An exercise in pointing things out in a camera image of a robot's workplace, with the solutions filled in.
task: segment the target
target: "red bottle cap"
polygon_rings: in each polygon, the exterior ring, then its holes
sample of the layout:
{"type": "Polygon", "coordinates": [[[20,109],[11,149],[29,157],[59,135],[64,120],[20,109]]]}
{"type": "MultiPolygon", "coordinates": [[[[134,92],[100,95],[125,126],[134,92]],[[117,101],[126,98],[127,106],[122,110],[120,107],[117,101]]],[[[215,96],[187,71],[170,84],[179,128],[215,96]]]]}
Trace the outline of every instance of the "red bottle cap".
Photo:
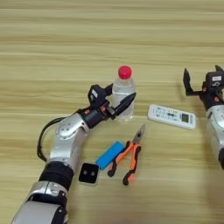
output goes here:
{"type": "Polygon", "coordinates": [[[118,75],[122,80],[127,80],[131,76],[131,68],[129,66],[120,66],[118,75]]]}

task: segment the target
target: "blue battery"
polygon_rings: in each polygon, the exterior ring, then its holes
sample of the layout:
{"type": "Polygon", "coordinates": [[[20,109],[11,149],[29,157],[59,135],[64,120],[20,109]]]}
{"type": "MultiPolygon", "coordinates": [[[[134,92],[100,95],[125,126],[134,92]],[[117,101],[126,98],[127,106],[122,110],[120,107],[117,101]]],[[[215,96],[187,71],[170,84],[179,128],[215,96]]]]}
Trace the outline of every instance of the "blue battery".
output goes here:
{"type": "Polygon", "coordinates": [[[120,142],[115,142],[107,151],[105,151],[95,163],[99,165],[100,169],[103,171],[116,156],[123,150],[124,146],[120,142]]]}

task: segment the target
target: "orange pliers handle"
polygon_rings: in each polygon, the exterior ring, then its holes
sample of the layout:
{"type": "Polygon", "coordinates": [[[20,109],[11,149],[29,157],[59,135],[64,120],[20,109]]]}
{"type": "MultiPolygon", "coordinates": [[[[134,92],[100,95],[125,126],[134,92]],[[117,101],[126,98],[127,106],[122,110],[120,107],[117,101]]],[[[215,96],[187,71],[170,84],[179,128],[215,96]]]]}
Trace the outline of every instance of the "orange pliers handle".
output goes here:
{"type": "Polygon", "coordinates": [[[108,171],[108,175],[110,177],[113,177],[116,173],[116,167],[117,165],[122,161],[122,159],[130,152],[133,150],[132,153],[132,158],[131,158],[131,163],[130,163],[130,169],[127,172],[127,174],[124,176],[122,182],[124,185],[128,185],[129,182],[131,182],[134,178],[134,174],[137,169],[137,158],[138,158],[138,153],[141,151],[142,147],[140,146],[139,143],[134,143],[128,141],[126,143],[126,146],[122,150],[122,152],[113,160],[113,164],[110,167],[108,171]]]}

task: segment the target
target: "pliers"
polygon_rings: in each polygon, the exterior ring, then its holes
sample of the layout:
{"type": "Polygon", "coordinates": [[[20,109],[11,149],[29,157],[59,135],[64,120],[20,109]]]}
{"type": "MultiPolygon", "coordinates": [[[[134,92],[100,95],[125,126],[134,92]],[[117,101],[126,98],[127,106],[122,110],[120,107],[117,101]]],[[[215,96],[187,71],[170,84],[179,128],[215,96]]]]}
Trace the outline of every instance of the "pliers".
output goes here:
{"type": "Polygon", "coordinates": [[[126,146],[122,150],[120,154],[113,160],[113,164],[111,165],[108,175],[110,177],[113,177],[116,173],[116,167],[117,165],[121,162],[121,160],[130,152],[133,150],[132,158],[131,158],[131,163],[130,163],[130,169],[127,172],[127,174],[124,176],[122,182],[124,185],[128,185],[129,182],[131,182],[134,178],[136,169],[137,169],[137,157],[138,153],[141,151],[142,146],[140,145],[140,140],[144,134],[145,130],[145,124],[140,128],[140,130],[136,133],[135,137],[133,138],[132,141],[128,141],[126,143],[126,146]]]}

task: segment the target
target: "small black box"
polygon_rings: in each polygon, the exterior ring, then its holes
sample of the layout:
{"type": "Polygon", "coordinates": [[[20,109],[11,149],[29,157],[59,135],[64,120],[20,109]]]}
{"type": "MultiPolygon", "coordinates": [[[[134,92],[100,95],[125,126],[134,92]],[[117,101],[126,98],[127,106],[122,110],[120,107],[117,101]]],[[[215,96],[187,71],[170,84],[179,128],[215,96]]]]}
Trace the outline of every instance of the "small black box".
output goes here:
{"type": "Polygon", "coordinates": [[[98,177],[99,165],[84,163],[80,170],[79,181],[95,184],[98,177]]]}

